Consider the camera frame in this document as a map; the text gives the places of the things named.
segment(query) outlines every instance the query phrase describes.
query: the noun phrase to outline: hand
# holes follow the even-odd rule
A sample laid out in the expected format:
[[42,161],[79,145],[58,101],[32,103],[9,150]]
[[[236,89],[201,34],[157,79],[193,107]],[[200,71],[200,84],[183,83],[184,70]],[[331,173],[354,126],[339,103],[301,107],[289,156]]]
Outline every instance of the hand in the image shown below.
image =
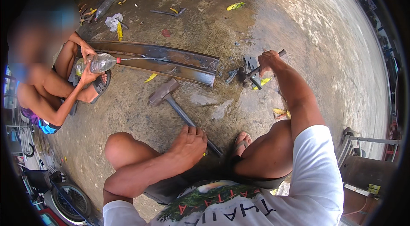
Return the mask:
[[97,53],[95,52],[94,48],[92,48],[89,44],[83,41],[81,44],[81,54],[84,58],[84,64],[87,64],[87,55],[96,55]]
[[206,151],[207,140],[206,133],[201,128],[184,125],[167,153],[172,154],[185,172],[201,160]]
[[105,72],[103,73],[98,73],[98,74],[94,74],[93,72],[90,71],[90,67],[91,67],[91,60],[88,60],[88,63],[84,69],[84,72],[81,75],[81,79],[79,80],[80,83],[82,83],[83,85],[86,85],[88,83],[93,82],[98,76],[105,74]]
[[275,59],[279,59],[279,54],[278,52],[274,50],[269,50],[267,52],[262,53],[262,55],[259,55],[258,61],[260,65],[260,70],[259,70],[259,77],[263,77],[266,71],[272,70],[270,65],[274,63]]

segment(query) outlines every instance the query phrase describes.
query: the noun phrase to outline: rusty metal beam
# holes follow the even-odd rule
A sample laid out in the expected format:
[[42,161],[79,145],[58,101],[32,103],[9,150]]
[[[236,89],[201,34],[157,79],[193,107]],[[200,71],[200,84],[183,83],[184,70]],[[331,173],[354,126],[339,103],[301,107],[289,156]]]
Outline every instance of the rusty metal beam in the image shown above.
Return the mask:
[[157,58],[160,60],[126,60],[121,66],[170,76],[197,84],[213,86],[219,58],[188,50],[123,41],[87,41],[97,52],[114,57]]

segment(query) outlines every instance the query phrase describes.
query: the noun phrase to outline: motorcycle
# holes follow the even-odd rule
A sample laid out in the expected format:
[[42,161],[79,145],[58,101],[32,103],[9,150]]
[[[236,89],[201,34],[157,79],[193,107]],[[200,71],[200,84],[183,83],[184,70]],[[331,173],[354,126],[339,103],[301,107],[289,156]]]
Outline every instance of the motorcycle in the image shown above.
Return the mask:
[[90,217],[89,197],[77,185],[68,182],[60,171],[22,167],[21,177],[33,205],[44,203],[66,223],[98,225],[98,220]]

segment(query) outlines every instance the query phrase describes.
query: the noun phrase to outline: hammer head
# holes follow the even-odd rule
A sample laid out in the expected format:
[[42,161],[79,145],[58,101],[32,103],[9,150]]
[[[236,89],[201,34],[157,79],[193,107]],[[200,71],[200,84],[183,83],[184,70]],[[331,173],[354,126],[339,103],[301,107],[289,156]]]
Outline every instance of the hammer head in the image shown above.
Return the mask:
[[149,101],[152,106],[158,106],[161,104],[161,102],[164,100],[165,96],[171,92],[173,92],[175,89],[179,87],[178,82],[175,79],[171,79],[166,83],[163,83],[156,89],[153,94],[149,96]]

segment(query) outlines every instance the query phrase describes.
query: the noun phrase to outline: white plastic bag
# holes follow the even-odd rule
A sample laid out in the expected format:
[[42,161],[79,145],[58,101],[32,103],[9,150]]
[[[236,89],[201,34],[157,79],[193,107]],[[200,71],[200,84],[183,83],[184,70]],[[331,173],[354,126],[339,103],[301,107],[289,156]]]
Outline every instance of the white plastic bag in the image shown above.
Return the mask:
[[117,31],[117,26],[119,22],[123,21],[123,15],[120,13],[114,14],[112,17],[107,17],[105,19],[105,25],[110,28],[111,32],[116,32]]

